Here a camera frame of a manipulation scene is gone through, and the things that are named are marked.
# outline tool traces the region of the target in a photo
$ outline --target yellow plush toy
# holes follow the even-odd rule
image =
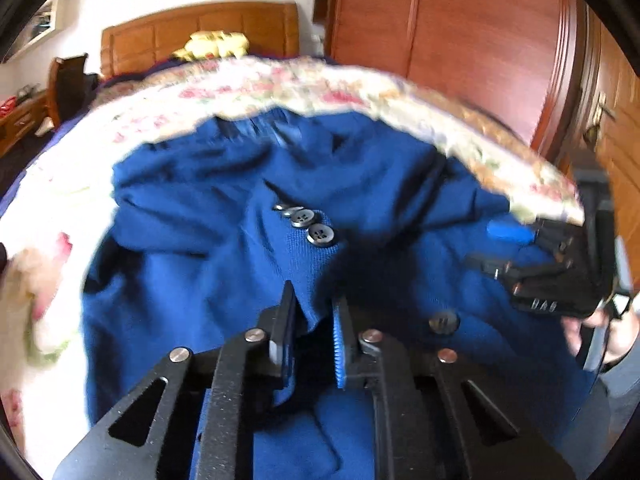
[[[246,54],[249,41],[244,34],[225,34],[222,30],[200,31],[191,35],[184,48],[176,50],[174,56],[187,61],[211,57],[241,57]]]

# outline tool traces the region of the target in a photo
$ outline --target triangular cutout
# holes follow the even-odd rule
[[[153,381],[111,425],[109,435],[128,442],[132,446],[144,446],[165,386],[166,379],[164,378]]]
[[[463,383],[462,391],[485,446],[495,446],[518,436],[518,428],[473,381]]]

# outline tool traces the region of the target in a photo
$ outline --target wooden headboard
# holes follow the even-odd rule
[[[141,72],[184,47],[199,30],[242,32],[250,54],[297,56],[298,8],[293,2],[215,2],[156,12],[102,32],[100,69],[105,78]]]

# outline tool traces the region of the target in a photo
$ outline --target bed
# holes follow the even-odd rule
[[[243,32],[250,55],[164,63],[198,30]],[[113,219],[113,165],[141,144],[188,135],[213,116],[236,120],[274,107],[301,116],[352,110],[456,156],[524,221],[544,215],[582,222],[572,184],[481,113],[396,76],[298,55],[294,3],[200,4],[103,32],[101,72],[108,83],[31,165],[0,218],[0,240],[26,284],[11,294],[27,305],[25,319],[2,319],[16,343],[0,346],[14,356],[1,356],[11,363],[13,383],[0,386],[8,411],[22,412],[24,423],[16,422],[14,433],[44,479],[88,431],[81,289]],[[33,341],[28,350],[25,322]]]

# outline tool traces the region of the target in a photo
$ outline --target rivet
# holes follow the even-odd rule
[[[189,357],[189,354],[189,350],[182,346],[178,346],[178,348],[174,348],[173,350],[171,350],[169,359],[171,359],[171,361],[174,363],[181,363]]]
[[[362,340],[365,343],[379,343],[382,341],[382,332],[380,330],[376,330],[375,328],[370,328],[369,330],[365,330],[362,333]]]
[[[258,341],[262,341],[264,339],[264,330],[261,328],[252,328],[247,330],[244,333],[244,339],[249,343],[256,343]]]
[[[451,348],[443,348],[442,350],[438,351],[438,360],[441,363],[450,365],[458,360],[458,354],[456,354],[456,351],[452,350]]]

